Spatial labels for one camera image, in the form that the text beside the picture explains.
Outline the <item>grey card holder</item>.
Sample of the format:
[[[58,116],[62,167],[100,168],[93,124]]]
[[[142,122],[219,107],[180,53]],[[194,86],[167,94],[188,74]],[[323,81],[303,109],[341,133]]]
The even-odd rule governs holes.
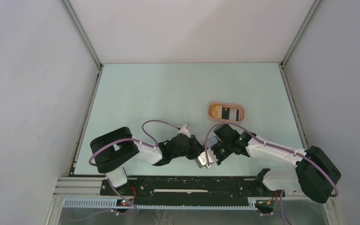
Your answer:
[[[202,152],[195,160],[199,168],[206,167],[207,169],[210,169],[218,162],[218,159],[212,149],[212,147],[217,144],[218,141],[219,138],[216,136],[207,140],[207,153]]]

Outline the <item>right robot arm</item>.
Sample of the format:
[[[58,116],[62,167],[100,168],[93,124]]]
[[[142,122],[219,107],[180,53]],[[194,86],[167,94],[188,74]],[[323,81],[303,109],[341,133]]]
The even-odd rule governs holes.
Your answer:
[[[221,122],[209,130],[218,140],[211,146],[204,141],[207,167],[212,163],[220,165],[231,154],[266,159],[287,169],[263,168],[254,182],[254,190],[260,196],[271,191],[288,191],[303,193],[317,203],[326,203],[330,197],[339,195],[337,183],[341,172],[321,148],[291,148],[268,141],[242,126],[238,126],[242,129],[239,133],[233,126],[233,123]]]

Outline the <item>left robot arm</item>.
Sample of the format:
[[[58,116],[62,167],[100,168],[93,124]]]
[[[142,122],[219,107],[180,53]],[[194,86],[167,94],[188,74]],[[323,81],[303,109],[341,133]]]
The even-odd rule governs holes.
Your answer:
[[[123,167],[127,161],[136,158],[153,166],[164,166],[175,158],[197,159],[204,151],[203,145],[185,127],[179,128],[171,140],[156,145],[134,138],[130,128],[121,127],[93,139],[90,148],[89,165],[105,175],[111,189],[118,195],[129,191],[128,176]]]

